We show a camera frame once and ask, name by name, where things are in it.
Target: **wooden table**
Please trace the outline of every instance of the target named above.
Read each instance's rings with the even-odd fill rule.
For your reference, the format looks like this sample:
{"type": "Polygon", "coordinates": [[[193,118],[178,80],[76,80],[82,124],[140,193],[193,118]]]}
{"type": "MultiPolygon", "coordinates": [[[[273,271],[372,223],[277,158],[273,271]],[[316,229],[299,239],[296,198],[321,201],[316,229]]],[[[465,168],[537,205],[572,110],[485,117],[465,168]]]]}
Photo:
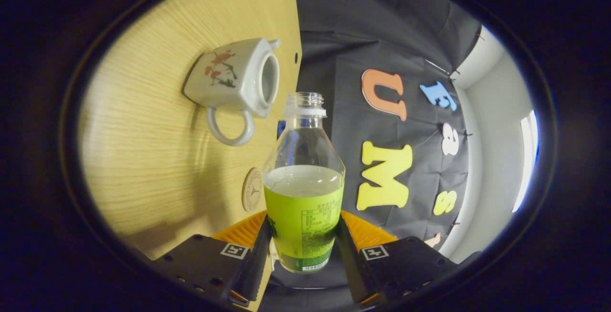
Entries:
{"type": "MultiPolygon", "coordinates": [[[[127,245],[155,259],[265,210],[263,200],[242,208],[242,183],[273,149],[300,62],[295,0],[165,0],[116,40],[91,79],[79,139],[91,195],[127,245]],[[182,88],[200,54],[248,38],[282,41],[280,86],[269,118],[255,119],[251,141],[233,147],[212,136],[205,107],[182,88]]],[[[221,110],[218,123],[228,137],[242,131],[238,114],[221,110]]]]}

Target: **window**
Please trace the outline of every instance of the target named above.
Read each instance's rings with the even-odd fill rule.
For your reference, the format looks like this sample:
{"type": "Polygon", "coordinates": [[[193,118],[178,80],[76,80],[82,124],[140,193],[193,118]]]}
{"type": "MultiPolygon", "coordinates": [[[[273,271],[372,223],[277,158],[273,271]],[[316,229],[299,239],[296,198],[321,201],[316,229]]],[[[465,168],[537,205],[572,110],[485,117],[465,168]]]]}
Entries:
{"type": "Polygon", "coordinates": [[[526,194],[526,188],[530,182],[530,177],[537,161],[537,151],[539,150],[539,131],[537,129],[537,117],[535,111],[531,111],[530,114],[522,121],[520,121],[522,127],[522,142],[524,143],[524,168],[522,169],[522,182],[520,184],[520,190],[517,192],[516,203],[513,205],[512,213],[517,211],[524,201],[524,195],[526,194]]]}

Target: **yellow letter m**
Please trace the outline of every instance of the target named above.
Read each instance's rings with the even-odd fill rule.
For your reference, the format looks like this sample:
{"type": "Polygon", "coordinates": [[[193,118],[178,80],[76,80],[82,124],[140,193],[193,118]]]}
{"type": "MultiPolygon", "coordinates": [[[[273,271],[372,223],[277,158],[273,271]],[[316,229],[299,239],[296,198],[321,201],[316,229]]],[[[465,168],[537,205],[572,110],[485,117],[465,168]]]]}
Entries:
{"type": "Polygon", "coordinates": [[[397,182],[395,177],[412,166],[412,147],[405,145],[400,150],[384,149],[373,146],[371,142],[364,142],[361,160],[366,166],[375,161],[382,163],[363,171],[363,177],[375,182],[379,187],[373,187],[369,183],[361,184],[358,188],[356,208],[365,210],[371,206],[405,206],[410,190],[397,182]]]}

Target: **white number 3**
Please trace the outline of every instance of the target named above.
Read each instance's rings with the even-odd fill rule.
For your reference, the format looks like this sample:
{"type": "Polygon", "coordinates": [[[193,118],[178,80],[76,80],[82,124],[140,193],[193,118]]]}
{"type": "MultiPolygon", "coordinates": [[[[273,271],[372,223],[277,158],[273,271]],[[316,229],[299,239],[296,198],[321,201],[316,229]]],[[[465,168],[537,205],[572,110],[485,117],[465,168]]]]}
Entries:
{"type": "Polygon", "coordinates": [[[444,155],[458,153],[458,132],[450,124],[443,124],[443,141],[441,151],[444,155]]]}

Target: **bottle cap opening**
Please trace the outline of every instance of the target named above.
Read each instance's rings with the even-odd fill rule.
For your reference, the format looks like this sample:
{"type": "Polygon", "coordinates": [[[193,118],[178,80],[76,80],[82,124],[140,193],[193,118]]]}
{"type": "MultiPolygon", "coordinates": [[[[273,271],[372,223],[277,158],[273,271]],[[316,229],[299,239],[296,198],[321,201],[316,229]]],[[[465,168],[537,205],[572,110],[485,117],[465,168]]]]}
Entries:
{"type": "Polygon", "coordinates": [[[323,108],[323,96],[319,93],[303,92],[290,94],[286,99],[286,107],[282,117],[288,118],[291,116],[327,117],[327,111],[323,108]]]}

